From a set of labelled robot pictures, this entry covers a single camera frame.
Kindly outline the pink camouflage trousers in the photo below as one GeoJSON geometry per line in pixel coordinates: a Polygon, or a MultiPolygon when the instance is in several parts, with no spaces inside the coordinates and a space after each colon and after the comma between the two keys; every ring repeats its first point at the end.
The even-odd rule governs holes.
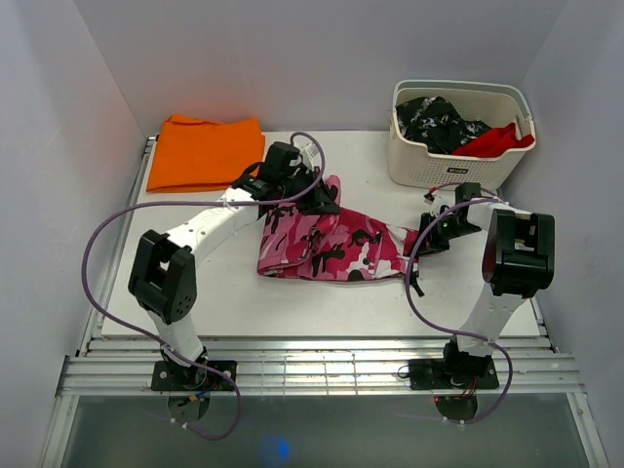
{"type": "Polygon", "coordinates": [[[365,282],[404,276],[415,229],[341,208],[304,214],[294,203],[268,211],[256,272],[265,277],[365,282]]]}

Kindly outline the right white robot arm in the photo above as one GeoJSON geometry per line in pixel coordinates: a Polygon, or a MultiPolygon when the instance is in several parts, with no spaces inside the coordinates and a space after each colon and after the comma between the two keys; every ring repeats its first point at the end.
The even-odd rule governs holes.
{"type": "Polygon", "coordinates": [[[420,219],[418,256],[449,249],[451,240],[473,233],[487,235],[481,272],[482,291],[468,319],[452,333],[440,359],[409,363],[414,390],[495,389],[494,343],[516,310],[547,289],[555,270],[555,219],[516,209],[496,196],[486,196],[477,182],[454,185],[448,205],[430,189],[424,196],[431,210],[420,219]]]}

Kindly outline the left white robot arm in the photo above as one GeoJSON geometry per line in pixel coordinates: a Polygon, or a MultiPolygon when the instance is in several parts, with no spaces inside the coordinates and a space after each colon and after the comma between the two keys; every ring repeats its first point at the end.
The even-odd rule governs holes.
{"type": "Polygon", "coordinates": [[[213,205],[164,233],[150,229],[141,235],[128,289],[163,341],[156,373],[175,388],[194,390],[215,381],[191,319],[198,266],[240,229],[280,208],[306,215],[339,213],[322,181],[325,165],[316,139],[303,147],[275,142],[264,160],[244,169],[213,205]]]}

